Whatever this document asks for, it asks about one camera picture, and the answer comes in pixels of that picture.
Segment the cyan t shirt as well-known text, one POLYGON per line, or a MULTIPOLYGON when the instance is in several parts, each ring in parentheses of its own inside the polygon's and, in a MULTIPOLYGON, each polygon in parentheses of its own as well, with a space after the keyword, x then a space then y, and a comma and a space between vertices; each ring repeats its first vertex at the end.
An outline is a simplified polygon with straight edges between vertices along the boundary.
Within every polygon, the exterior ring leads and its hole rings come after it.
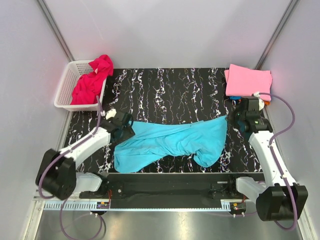
POLYGON ((114 149, 114 168, 119 173, 135 173, 166 156, 193 155, 204 168, 215 164, 224 148, 226 116, 184 124, 133 123, 133 137, 114 149))

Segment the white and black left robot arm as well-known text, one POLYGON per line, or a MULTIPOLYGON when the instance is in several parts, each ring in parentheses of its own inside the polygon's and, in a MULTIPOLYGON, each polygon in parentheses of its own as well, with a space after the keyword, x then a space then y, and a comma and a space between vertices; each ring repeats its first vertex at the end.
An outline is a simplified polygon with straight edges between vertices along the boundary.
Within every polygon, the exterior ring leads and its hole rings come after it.
POLYGON ((112 109, 99 116, 96 127, 73 144, 60 150, 49 149, 42 158, 35 184, 43 199, 68 199, 74 193, 91 192, 97 198, 108 193, 102 176, 77 172, 78 167, 102 147, 121 144, 135 135, 133 116, 112 109))

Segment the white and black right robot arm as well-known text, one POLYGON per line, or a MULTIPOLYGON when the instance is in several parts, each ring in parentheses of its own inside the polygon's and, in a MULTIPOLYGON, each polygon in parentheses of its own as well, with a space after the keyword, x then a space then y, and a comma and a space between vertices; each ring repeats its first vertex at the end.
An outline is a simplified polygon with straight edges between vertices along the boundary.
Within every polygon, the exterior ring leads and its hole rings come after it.
POLYGON ((304 209, 308 191, 289 173, 275 143, 277 134, 269 120, 261 117, 263 103, 257 96, 243 97, 229 115, 228 122, 244 134, 254 149, 264 183, 249 176, 234 177, 227 185, 227 192, 232 198, 244 195, 251 200, 262 221, 278 224, 292 220, 295 226, 304 209))

